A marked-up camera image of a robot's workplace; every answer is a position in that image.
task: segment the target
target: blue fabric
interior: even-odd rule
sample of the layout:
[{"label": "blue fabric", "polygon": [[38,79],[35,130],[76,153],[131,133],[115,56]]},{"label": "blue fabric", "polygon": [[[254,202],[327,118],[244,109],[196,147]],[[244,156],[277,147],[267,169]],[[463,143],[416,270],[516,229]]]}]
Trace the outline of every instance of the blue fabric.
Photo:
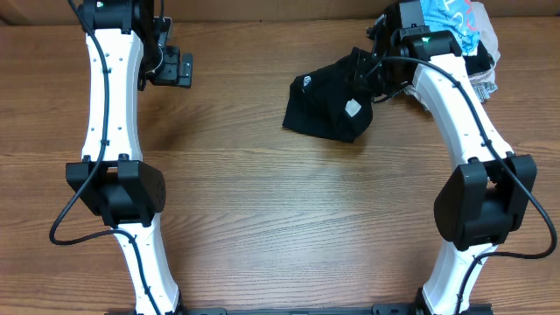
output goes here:
[{"label": "blue fabric", "polygon": [[421,0],[423,19],[432,32],[450,30],[464,54],[473,53],[479,45],[470,0]]}]

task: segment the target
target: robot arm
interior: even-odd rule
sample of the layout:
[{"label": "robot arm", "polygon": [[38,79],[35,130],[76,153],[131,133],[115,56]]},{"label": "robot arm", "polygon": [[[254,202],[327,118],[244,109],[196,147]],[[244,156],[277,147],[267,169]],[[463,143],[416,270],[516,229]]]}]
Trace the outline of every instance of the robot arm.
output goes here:
[{"label": "robot arm", "polygon": [[[513,153],[511,147],[501,138],[492,125],[474,93],[466,73],[465,60],[460,56],[457,57],[449,53],[431,57],[430,63],[444,69],[461,82],[500,157],[507,158],[508,155],[511,155]],[[441,73],[427,66],[419,65],[415,71],[412,85],[427,104],[428,110],[433,114],[449,151],[453,170],[459,165],[470,163],[474,158],[480,162],[494,160],[494,157],[483,145],[480,131],[465,98],[453,86],[452,82]],[[459,251],[453,242],[443,240],[436,266],[422,291],[423,299],[430,314],[454,314],[461,282],[474,257],[484,252],[495,251],[497,248],[498,246],[494,246],[492,243],[486,243],[471,246],[466,251]],[[460,307],[461,312],[469,309],[469,296],[485,262],[486,259],[475,268],[469,277]]]},{"label": "robot arm", "polygon": [[[494,252],[509,232],[520,227],[529,198],[496,163],[469,104],[454,83],[434,68],[399,62],[398,58],[428,62],[460,83],[497,155],[529,191],[536,178],[535,163],[530,156],[517,157],[501,138],[473,91],[455,38],[449,31],[431,32],[424,24],[419,2],[389,7],[380,23],[368,31],[368,36],[376,39],[374,54],[358,66],[356,84],[371,90],[374,96],[392,95],[403,83],[411,84],[433,114],[453,169],[434,203],[437,229],[444,238],[442,247],[415,307],[424,314],[454,315],[461,303],[460,312],[470,309],[471,314],[489,314],[491,309],[469,305],[470,293],[486,259],[473,269],[459,302],[461,284],[477,256]],[[393,56],[394,62],[384,62],[390,59],[386,56]],[[489,180],[493,187],[488,187]]]},{"label": "robot arm", "polygon": [[[144,288],[137,253],[130,240],[115,234],[124,253],[136,293],[136,314],[180,314],[183,305],[173,281],[161,237],[165,180],[157,169],[143,163],[137,134],[137,95],[146,81],[153,85],[191,86],[193,56],[166,45],[172,21],[166,17],[155,34],[153,0],[84,1],[80,14],[94,31],[108,67],[109,107],[105,113],[104,73],[99,52],[86,36],[91,66],[91,95],[87,137],[82,162],[66,165],[66,180],[77,192],[101,158],[99,171],[81,199],[105,225],[136,240],[141,257]],[[107,144],[103,157],[103,120],[108,115]]]}]

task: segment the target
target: white label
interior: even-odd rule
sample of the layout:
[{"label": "white label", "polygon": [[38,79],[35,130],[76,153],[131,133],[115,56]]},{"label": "white label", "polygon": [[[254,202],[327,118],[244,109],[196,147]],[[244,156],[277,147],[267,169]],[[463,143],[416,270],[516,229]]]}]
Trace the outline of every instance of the white label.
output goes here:
[{"label": "white label", "polygon": [[361,105],[355,99],[348,101],[348,103],[346,104],[346,112],[350,115],[350,117],[356,116],[360,109]]}]

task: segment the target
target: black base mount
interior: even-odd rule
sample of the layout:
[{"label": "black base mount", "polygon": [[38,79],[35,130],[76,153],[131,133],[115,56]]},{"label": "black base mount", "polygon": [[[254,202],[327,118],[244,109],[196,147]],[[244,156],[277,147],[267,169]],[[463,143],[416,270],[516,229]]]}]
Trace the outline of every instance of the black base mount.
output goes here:
[{"label": "black base mount", "polygon": [[[414,303],[374,304],[373,307],[333,307],[320,309],[226,311],[223,308],[188,309],[185,315],[436,315],[431,314],[424,302],[422,288]],[[490,304],[471,305],[461,315],[494,315]]]}]

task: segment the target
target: wood grain surface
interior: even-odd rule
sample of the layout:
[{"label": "wood grain surface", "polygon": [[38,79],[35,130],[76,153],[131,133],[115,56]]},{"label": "wood grain surface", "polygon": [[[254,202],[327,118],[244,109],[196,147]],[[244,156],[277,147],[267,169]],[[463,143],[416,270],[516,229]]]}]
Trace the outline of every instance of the wood grain surface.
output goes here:
[{"label": "wood grain surface", "polygon": [[[440,236],[432,205],[451,175],[431,115],[405,98],[374,106],[355,144],[282,128],[294,77],[369,48],[370,20],[179,24],[191,90],[139,95],[144,161],[166,179],[164,244],[190,307],[367,306],[408,302]],[[560,225],[560,19],[496,18],[501,60],[486,110],[538,164],[535,196]],[[0,29],[0,314],[103,314],[134,307],[113,238],[62,248],[48,230],[72,195],[89,64],[80,27]],[[81,203],[62,239],[104,229]],[[530,207],[504,250],[549,235]],[[472,294],[497,314],[560,313],[560,255],[488,261]]]},{"label": "wood grain surface", "polygon": [[[175,22],[298,21],[378,18],[395,0],[165,0]],[[481,0],[490,17],[552,17],[560,0]],[[159,12],[159,1],[154,1]],[[77,25],[67,1],[0,0],[0,16],[12,25]]]}]

